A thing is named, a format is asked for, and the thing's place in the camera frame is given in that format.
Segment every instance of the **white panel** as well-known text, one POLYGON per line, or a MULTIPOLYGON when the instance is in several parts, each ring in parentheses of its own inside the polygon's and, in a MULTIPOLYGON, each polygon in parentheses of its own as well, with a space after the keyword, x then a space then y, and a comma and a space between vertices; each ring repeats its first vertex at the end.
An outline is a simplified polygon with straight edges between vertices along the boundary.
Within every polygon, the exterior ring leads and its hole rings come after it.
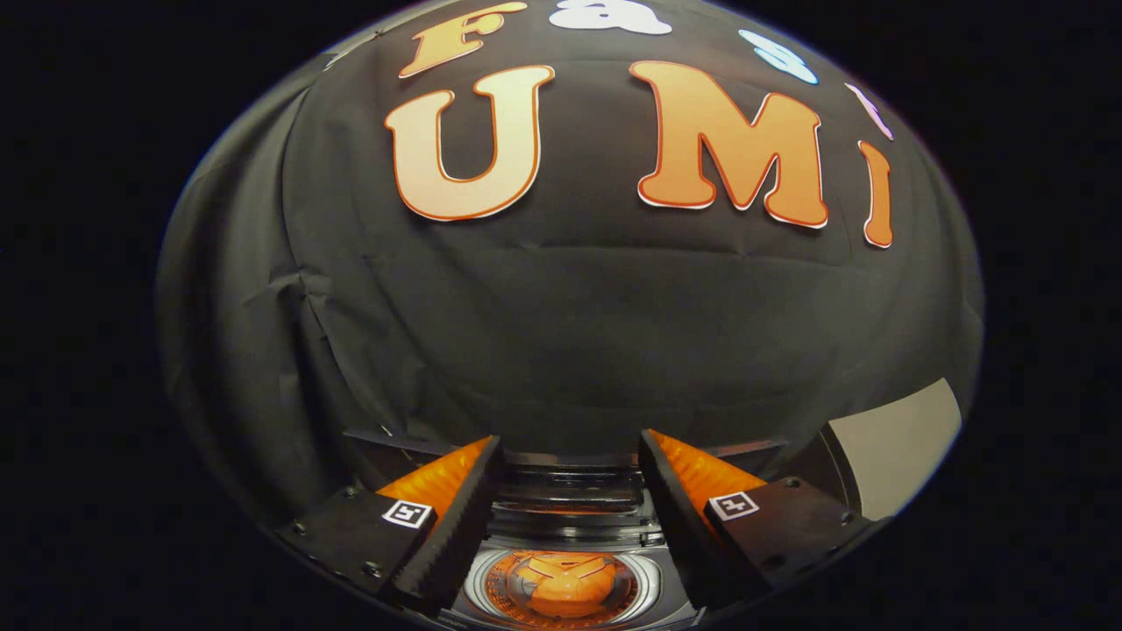
POLYGON ((899 401, 829 422, 861 493, 861 512, 893 515, 942 461, 963 420, 947 379, 899 401))

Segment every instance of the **black fabric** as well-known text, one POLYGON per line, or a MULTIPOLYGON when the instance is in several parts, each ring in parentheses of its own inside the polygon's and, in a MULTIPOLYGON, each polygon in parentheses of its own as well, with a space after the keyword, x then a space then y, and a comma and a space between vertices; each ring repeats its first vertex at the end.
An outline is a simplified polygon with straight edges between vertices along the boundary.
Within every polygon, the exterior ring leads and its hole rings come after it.
POLYGON ((934 157, 871 86, 782 34, 712 7, 646 2, 673 33, 552 26, 551 2, 509 13, 484 46, 406 80, 413 36, 489 1, 388 29, 279 84, 215 146, 168 227, 157 294, 165 373, 184 421, 242 503, 284 521, 347 478, 343 428, 515 450, 631 450, 654 428, 709 446, 790 440, 947 378, 968 412, 983 298, 968 225, 934 157), (817 85, 737 35, 798 53, 817 85), (657 121, 641 60, 712 75, 746 116, 781 92, 821 118, 828 226, 780 223, 763 192, 735 210, 653 208, 657 121), (443 159, 493 152, 482 76, 548 64, 541 168, 489 218, 440 223, 394 183, 386 115, 449 89, 443 159), (873 99, 889 141, 859 101, 873 99), (865 244, 868 174, 892 165, 888 250, 865 244))

